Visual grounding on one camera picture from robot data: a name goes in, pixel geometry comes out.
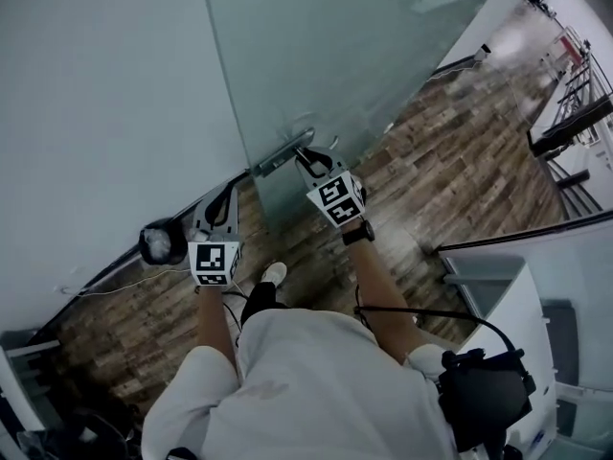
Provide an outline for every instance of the black cable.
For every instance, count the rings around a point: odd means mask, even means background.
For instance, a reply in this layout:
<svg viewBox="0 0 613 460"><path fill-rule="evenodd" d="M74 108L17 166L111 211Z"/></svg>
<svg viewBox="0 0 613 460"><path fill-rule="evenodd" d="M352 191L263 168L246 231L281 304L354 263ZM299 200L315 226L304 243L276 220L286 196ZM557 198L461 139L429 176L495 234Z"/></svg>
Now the black cable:
<svg viewBox="0 0 613 460"><path fill-rule="evenodd" d="M230 312L230 315L232 315L232 319L233 319L233 320L235 321L235 323L237 324L238 331L239 331L239 332L240 332L240 331L242 331L242 329L240 328L240 323L238 322L238 319L237 319L237 317L234 315L234 312L232 311L232 309L231 309L230 307L228 307L228 304L227 304L227 303L225 303L225 302L223 303L223 306L226 308L226 310L227 310L228 312Z"/></svg>
<svg viewBox="0 0 613 460"><path fill-rule="evenodd" d="M359 309L360 307L360 299L359 299L359 291L360 291L360 285L356 285L355 286L355 309ZM371 329L370 324L368 323L368 320L366 320L366 317L364 315L362 315L361 311L355 311L355 309L353 309L353 312L360 318L360 322L362 323L362 325L368 329L369 331L373 331Z"/></svg>
<svg viewBox="0 0 613 460"><path fill-rule="evenodd" d="M513 346L511 340L505 335L505 333L503 333L500 329L498 329L493 324L490 324L487 320L484 320L479 317L475 317L474 315L471 315L470 313L461 313L459 311L443 311L443 310L399 309L399 308L388 309L386 307L361 307L359 305L355 307L353 311L355 314L358 314L358 315L362 311L395 311L395 312L402 311L406 313L417 313L421 315L434 315L437 317L449 317L449 318L459 318L462 320L471 320L473 322L477 322L478 324L481 324L483 326L486 326L492 329L503 340L503 342L505 343L505 346L507 346L508 351L515 351L515 347Z"/></svg>
<svg viewBox="0 0 613 460"><path fill-rule="evenodd" d="M242 293L238 293L238 291L223 291L221 294L223 295L235 295L235 296L239 296L240 298L244 298L245 300L249 300L249 298L245 295L243 295Z"/></svg>
<svg viewBox="0 0 613 460"><path fill-rule="evenodd" d="M221 292L222 295L235 295L235 296L239 296L240 298L244 298L245 300L249 300L249 298L245 295L243 295L242 293L239 293L238 291L222 291ZM234 345L236 347L238 347L238 338L240 337L240 333L242 333L242 327L240 326L240 323L238 322L237 317L235 316L234 312L232 311L232 309L224 302L223 306L226 308L226 310L228 312L230 312L230 315L232 315L232 319L235 321L235 323L237 324L238 327L238 335L237 338L234 341Z"/></svg>

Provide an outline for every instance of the white shoe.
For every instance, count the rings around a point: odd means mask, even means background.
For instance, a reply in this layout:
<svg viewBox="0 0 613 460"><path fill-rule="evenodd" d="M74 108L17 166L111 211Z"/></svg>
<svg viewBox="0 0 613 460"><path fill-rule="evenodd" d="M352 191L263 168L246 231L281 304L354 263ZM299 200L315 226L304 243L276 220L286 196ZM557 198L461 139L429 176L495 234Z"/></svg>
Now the white shoe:
<svg viewBox="0 0 613 460"><path fill-rule="evenodd" d="M275 288L283 282L287 276L287 266L283 263L271 264L262 274L261 283L272 283Z"/></svg>

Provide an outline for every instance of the hallway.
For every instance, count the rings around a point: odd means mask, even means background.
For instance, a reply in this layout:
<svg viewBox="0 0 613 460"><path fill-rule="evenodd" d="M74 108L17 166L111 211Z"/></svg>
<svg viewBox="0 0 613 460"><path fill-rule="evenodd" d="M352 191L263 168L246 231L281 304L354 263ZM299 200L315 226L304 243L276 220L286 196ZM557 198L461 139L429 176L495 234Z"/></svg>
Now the hallway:
<svg viewBox="0 0 613 460"><path fill-rule="evenodd" d="M369 193L376 245L410 306L465 311L455 288L442 283L444 268L432 249L563 220L556 188L526 143L526 119L538 115L555 88L539 59L559 31L542 13L520 5L488 44L489 64L428 82L353 170ZM244 248L236 281L246 294L266 265L281 260L289 268L281 288L285 303L352 314L354 275L338 234L321 217L271 235L250 180L240 185L239 206ZM158 272L133 264L97 291ZM170 272L108 296L81 298L54 325L62 341L56 365L66 384L79 394L73 373L79 368L146 412L193 346L193 288L189 273ZM244 302L228 296L226 303L239 314ZM438 317L422 326L455 342L472 331L466 322Z"/></svg>

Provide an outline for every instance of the hand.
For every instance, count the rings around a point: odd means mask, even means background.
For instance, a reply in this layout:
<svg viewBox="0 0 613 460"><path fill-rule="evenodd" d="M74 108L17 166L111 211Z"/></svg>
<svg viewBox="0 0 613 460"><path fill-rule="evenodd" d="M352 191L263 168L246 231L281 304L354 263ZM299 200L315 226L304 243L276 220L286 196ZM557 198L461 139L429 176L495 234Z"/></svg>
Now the hand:
<svg viewBox="0 0 613 460"><path fill-rule="evenodd" d="M347 234L353 230L357 230L360 226L362 226L362 218L352 219L349 223L345 223L341 226L341 232Z"/></svg>

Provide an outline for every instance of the white sleeve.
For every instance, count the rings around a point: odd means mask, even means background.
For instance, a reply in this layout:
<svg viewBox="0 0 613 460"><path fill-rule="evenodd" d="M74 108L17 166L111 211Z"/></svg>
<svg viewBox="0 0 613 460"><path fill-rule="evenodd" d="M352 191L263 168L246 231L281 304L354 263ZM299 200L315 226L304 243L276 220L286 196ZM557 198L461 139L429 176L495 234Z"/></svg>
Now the white sleeve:
<svg viewBox="0 0 613 460"><path fill-rule="evenodd" d="M179 447L198 456L211 408L237 390L237 372L226 356L208 346L192 349L145 417L143 459L164 460Z"/></svg>
<svg viewBox="0 0 613 460"><path fill-rule="evenodd" d="M439 376L444 372L443 353L444 349L436 344L424 344L407 356L404 366L408 365L414 370L422 372L427 379L439 381Z"/></svg>

